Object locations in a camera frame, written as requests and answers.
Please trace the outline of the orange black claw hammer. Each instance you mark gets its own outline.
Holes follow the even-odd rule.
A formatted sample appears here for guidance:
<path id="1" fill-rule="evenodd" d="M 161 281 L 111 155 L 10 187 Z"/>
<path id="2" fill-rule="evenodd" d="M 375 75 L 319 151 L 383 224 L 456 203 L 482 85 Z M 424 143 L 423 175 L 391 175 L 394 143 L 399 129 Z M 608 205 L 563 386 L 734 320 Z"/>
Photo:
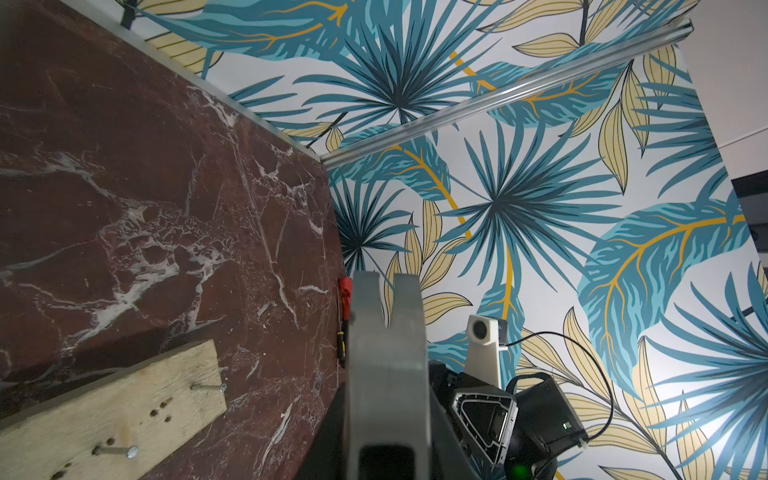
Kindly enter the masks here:
<path id="1" fill-rule="evenodd" d="M 427 479 L 430 388 L 419 280 L 395 275 L 390 313 L 383 311 L 378 273 L 358 271 L 353 280 L 344 476 Z"/>

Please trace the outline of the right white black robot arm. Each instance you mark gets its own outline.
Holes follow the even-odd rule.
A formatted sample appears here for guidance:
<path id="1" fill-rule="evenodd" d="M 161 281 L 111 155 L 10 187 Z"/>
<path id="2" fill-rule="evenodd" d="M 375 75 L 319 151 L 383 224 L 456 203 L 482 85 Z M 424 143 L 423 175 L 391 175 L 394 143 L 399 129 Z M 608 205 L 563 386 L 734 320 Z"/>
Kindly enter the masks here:
<path id="1" fill-rule="evenodd" d="M 482 479 L 552 479 L 561 454 L 590 442 L 549 374 L 522 375 L 501 389 L 431 361 L 429 381 Z"/>

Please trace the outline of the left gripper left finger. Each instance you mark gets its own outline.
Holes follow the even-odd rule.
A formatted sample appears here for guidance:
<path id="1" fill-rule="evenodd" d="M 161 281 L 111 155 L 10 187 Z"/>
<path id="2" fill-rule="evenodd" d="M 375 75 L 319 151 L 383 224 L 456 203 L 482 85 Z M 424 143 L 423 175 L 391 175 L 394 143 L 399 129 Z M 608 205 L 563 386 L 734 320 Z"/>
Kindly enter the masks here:
<path id="1" fill-rule="evenodd" d="M 344 470 L 344 423 L 346 385 L 337 389 L 320 422 L 314 440 L 296 475 L 296 480 L 338 480 Z"/>

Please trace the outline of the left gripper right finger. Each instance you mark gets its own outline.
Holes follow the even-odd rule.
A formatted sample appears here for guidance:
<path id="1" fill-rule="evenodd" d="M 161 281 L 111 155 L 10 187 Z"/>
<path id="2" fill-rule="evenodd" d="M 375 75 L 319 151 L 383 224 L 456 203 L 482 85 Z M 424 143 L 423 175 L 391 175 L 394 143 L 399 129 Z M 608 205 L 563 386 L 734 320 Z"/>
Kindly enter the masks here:
<path id="1" fill-rule="evenodd" d="M 436 395 L 430 393 L 431 479 L 477 480 L 468 457 Z"/>

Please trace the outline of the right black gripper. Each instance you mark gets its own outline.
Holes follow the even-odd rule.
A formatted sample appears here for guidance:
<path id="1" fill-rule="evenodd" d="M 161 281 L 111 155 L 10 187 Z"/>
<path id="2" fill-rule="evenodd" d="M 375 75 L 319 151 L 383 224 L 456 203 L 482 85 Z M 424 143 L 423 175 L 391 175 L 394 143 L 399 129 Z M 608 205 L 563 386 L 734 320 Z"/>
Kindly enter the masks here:
<path id="1" fill-rule="evenodd" d="M 513 395 L 436 360 L 428 362 L 428 369 L 432 391 L 473 468 L 481 474 L 507 474 L 517 416 Z"/>

